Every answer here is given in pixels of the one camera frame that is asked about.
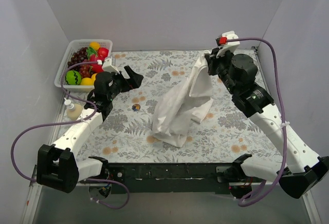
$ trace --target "bottle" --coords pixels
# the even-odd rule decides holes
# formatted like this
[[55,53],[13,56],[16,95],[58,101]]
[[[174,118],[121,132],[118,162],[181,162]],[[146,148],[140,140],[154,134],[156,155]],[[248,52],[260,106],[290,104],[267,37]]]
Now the bottle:
[[71,100],[64,98],[64,105],[66,106],[66,114],[70,120],[76,120],[83,110],[83,106],[79,103],[72,103]]

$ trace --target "fruit basket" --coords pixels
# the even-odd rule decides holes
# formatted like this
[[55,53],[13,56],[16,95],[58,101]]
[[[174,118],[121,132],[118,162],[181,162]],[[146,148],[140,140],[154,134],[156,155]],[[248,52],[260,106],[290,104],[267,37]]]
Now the fruit basket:
[[[73,57],[74,53],[79,51],[82,48],[88,47],[91,42],[97,42],[100,44],[101,47],[108,49],[108,55],[110,55],[112,50],[112,41],[110,40],[103,40],[103,39],[80,39],[80,40],[73,40],[71,41],[67,49],[65,51],[64,57],[62,59],[61,65],[58,69],[58,72],[55,77],[55,86],[61,87],[61,77],[64,73],[64,71],[68,67],[68,62]],[[89,92],[94,88],[93,85],[68,85],[67,83],[64,84],[64,88],[70,91],[75,92]]]

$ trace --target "red connector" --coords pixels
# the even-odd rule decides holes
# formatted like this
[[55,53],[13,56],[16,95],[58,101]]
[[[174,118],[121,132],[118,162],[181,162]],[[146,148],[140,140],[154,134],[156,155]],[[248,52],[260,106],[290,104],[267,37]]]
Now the red connector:
[[224,44],[226,44],[226,42],[227,42],[227,38],[223,36],[223,37],[221,37],[220,40],[218,41],[218,44],[219,44],[219,45],[224,45]]

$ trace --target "gray floor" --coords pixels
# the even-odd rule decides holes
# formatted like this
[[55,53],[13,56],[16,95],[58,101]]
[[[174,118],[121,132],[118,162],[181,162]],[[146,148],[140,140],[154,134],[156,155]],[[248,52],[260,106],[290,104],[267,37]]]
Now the gray floor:
[[[43,187],[33,223],[310,223],[303,200],[279,187],[247,208],[212,193],[135,193],[121,210],[89,198],[87,186],[70,194]],[[109,195],[106,201],[120,205],[124,199]]]

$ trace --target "white fabric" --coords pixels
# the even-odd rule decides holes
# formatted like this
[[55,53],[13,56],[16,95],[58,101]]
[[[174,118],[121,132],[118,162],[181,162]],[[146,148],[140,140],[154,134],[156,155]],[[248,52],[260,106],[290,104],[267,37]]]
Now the white fabric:
[[201,123],[207,115],[213,99],[205,53],[210,52],[206,50],[198,57],[190,76],[158,101],[152,124],[155,138],[182,147],[187,138],[190,120]]

